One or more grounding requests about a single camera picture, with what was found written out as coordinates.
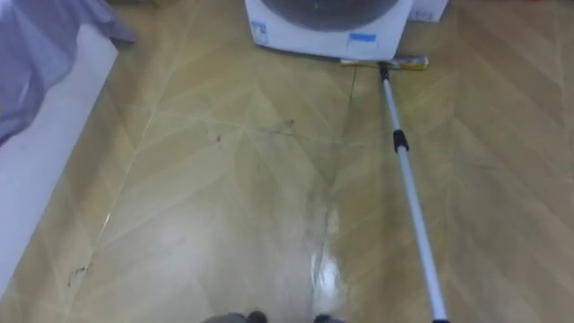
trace washing machine door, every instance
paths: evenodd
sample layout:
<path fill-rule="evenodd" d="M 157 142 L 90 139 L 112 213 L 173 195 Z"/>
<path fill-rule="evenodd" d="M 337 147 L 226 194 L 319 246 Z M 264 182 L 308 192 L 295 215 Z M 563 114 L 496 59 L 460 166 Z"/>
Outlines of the washing machine door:
<path fill-rule="evenodd" d="M 398 0 L 260 0 L 286 21 L 313 31 L 349 31 L 375 21 Z"/>

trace mop head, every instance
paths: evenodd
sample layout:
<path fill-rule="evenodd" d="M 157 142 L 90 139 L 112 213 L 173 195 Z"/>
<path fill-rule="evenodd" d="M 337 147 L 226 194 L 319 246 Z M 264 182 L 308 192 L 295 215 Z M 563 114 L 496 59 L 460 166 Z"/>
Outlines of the mop head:
<path fill-rule="evenodd" d="M 429 59 L 423 55 L 397 55 L 389 61 L 382 61 L 389 69 L 402 69 L 408 71 L 423 71 L 429 64 Z M 341 64 L 350 66 L 378 67 L 381 62 L 364 62 L 341 59 Z"/>

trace purple cloth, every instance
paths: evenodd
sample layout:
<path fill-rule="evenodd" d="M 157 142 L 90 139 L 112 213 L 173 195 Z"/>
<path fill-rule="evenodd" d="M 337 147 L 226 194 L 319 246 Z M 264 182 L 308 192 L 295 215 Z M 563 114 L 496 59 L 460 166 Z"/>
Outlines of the purple cloth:
<path fill-rule="evenodd" d="M 104 0 L 0 0 L 0 145 L 31 124 L 68 74 L 84 23 L 134 40 Z"/>

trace bed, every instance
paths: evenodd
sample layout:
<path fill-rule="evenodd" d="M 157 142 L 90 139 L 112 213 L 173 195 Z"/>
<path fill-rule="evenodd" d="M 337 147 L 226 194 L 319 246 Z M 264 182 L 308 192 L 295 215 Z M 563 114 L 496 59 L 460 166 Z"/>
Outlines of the bed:
<path fill-rule="evenodd" d="M 0 0 L 0 295 L 116 59 L 103 0 Z"/>

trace black handle joint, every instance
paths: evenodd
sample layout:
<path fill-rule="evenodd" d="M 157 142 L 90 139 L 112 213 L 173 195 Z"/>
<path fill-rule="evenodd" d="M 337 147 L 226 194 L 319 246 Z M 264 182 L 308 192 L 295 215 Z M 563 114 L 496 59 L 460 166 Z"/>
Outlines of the black handle joint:
<path fill-rule="evenodd" d="M 404 135 L 403 130 L 398 129 L 393 131 L 393 144 L 395 144 L 395 153 L 398 152 L 398 147 L 403 146 L 406 151 L 409 151 L 409 143 L 406 141 L 406 135 Z"/>
<path fill-rule="evenodd" d="M 388 81 L 388 68 L 386 63 L 378 63 L 378 72 L 380 73 L 381 81 Z"/>

